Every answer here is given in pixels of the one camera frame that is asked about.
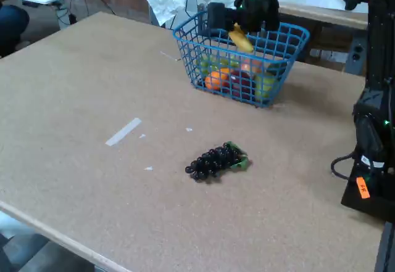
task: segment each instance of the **person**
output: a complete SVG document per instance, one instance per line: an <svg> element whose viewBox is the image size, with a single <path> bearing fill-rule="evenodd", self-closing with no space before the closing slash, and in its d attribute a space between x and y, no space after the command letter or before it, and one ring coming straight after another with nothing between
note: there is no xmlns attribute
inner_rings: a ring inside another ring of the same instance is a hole
<svg viewBox="0 0 395 272"><path fill-rule="evenodd" d="M20 35L29 24L28 13L12 5L2 5L0 0L0 56L4 57L15 51L20 42Z"/></svg>

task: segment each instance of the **wire basket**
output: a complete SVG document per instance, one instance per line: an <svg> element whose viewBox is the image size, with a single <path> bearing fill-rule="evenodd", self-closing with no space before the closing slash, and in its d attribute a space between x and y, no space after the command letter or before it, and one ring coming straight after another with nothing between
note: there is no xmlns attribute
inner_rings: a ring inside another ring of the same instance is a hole
<svg viewBox="0 0 395 272"><path fill-rule="evenodd" d="M258 107L270 106L310 33L287 23L278 31L248 33L254 52L247 54L238 51L227 31L208 28L206 15L197 13L173 31L191 84Z"/></svg>

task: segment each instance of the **orange sticker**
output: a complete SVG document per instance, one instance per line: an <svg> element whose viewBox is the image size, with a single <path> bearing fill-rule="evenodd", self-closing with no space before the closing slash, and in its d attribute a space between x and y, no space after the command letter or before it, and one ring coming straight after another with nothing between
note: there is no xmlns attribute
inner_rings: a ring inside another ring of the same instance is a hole
<svg viewBox="0 0 395 272"><path fill-rule="evenodd" d="M363 177L360 176L357 178L357 185L358 185L358 189L359 189L361 198L362 199L370 198L368 187L366 187L366 183L365 183L365 180Z"/></svg>

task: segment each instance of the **banana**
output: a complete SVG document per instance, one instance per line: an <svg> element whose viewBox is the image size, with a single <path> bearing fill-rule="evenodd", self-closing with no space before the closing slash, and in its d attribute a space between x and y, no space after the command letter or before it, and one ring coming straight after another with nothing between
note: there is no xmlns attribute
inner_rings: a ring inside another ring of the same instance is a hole
<svg viewBox="0 0 395 272"><path fill-rule="evenodd" d="M254 47L237 23L235 23L235 30L229 31L229 37L244 52L254 52Z"/></svg>

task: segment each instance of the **grapes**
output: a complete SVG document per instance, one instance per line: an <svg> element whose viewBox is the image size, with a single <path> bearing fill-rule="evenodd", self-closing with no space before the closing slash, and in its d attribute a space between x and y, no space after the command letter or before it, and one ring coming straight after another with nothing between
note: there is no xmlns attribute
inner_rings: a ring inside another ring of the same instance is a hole
<svg viewBox="0 0 395 272"><path fill-rule="evenodd" d="M219 171L240 163L241 154L239 149L226 142L222 147L211 149L192 161L191 165L185 168L185 172L195 181L204 181L210 176L218 178Z"/></svg>

